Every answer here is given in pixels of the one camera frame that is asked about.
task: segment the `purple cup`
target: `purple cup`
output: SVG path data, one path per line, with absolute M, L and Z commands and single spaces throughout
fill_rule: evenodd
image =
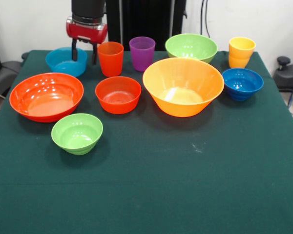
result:
M 129 46 L 134 69 L 144 72 L 153 63 L 155 40 L 136 37 L 130 40 Z

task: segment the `light green bowl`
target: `light green bowl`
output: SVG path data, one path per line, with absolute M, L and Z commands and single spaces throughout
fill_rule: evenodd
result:
M 178 34 L 169 38 L 165 48 L 170 58 L 189 57 L 209 63 L 218 51 L 217 44 L 199 34 Z
M 52 128 L 54 143 L 74 155 L 87 154 L 103 132 L 101 121 L 89 114 L 73 114 L 60 119 Z

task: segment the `orange bowl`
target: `orange bowl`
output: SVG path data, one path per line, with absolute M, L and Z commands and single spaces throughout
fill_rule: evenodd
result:
M 193 58 L 167 58 L 149 66 L 143 84 L 165 113 L 189 117 L 200 113 L 224 89 L 220 72 Z
M 10 105 L 30 120 L 49 123 L 72 113 L 83 94 L 83 84 L 77 78 L 45 73 L 19 83 L 11 92 Z
M 110 77 L 97 85 L 95 94 L 105 111 L 125 114 L 136 108 L 141 85 L 129 77 Z

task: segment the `dark blue bowl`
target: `dark blue bowl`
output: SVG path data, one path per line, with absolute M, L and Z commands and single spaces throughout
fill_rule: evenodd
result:
M 222 75 L 227 93 L 236 101 L 245 101 L 264 85 L 263 78 L 249 69 L 232 68 Z

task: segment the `yellow cup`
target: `yellow cup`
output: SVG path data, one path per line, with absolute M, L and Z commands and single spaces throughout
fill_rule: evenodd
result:
M 229 67 L 245 68 L 255 47 L 256 43 L 249 38 L 232 38 L 229 41 Z

